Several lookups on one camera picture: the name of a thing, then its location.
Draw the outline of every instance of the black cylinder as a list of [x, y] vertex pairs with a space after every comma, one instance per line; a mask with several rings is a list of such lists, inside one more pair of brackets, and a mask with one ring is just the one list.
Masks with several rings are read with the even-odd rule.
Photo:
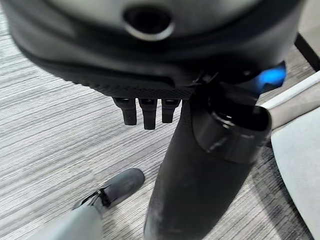
[[[241, 131], [240, 126], [200, 108], [197, 103], [183, 104], [180, 121], [160, 167], [149, 203], [144, 227], [146, 240], [204, 238], [235, 198], [270, 133], [271, 117], [264, 108], [257, 107], [261, 116], [267, 119], [256, 118], [264, 129], [248, 129], [251, 134], [249, 138], [245, 134], [247, 129]], [[206, 149], [196, 137], [203, 139], [205, 135], [211, 136], [211, 140], [216, 139], [211, 144], [214, 148]], [[230, 149], [241, 152], [241, 158], [247, 156], [246, 160], [235, 159], [237, 153], [231, 154], [226, 150], [224, 144], [236, 144], [236, 140], [239, 143], [242, 140], [251, 142], [247, 145], [251, 150], [242, 151], [230, 145]]]

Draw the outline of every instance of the blue light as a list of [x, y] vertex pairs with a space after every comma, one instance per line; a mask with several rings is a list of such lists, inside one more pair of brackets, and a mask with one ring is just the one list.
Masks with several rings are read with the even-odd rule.
[[263, 90], [266, 84], [274, 85], [276, 87], [281, 87], [282, 84], [284, 83], [286, 75], [287, 75], [287, 71], [285, 68], [282, 68], [282, 67], [277, 67], [277, 68], [263, 71], [258, 76], [258, 81], [257, 81], [258, 87], [260, 90]]

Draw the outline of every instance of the striped carpet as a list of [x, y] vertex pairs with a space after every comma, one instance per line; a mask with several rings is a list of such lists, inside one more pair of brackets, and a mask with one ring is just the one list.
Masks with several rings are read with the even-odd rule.
[[[0, 9], [0, 239], [24, 240], [63, 215], [75, 201], [129, 167], [146, 182], [105, 216], [105, 240], [141, 240], [146, 207], [159, 165], [179, 119], [143, 128], [123, 124], [110, 97], [54, 77], [23, 57], [8, 33]], [[313, 71], [293, 48], [283, 88]], [[271, 147], [245, 182], [208, 240], [309, 240], [278, 172]]]

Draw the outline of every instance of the floor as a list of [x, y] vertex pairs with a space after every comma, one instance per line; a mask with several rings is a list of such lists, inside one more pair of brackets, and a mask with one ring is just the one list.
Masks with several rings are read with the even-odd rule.
[[[141, 240], [148, 201], [174, 123], [143, 128], [123, 124], [110, 97], [54, 77], [24, 58], [0, 9], [0, 240], [24, 240], [63, 215], [75, 201], [127, 168], [143, 170], [143, 188], [105, 218], [105, 240]], [[284, 87], [313, 74], [292, 48]], [[207, 240], [312, 239], [278, 172], [272, 148]]]

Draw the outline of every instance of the textured grip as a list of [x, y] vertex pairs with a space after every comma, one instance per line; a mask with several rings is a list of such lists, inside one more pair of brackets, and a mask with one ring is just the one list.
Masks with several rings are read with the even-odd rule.
[[185, 102], [155, 182], [145, 239], [204, 238], [226, 212], [251, 168], [252, 164], [218, 159], [204, 151], [193, 133], [190, 103]]

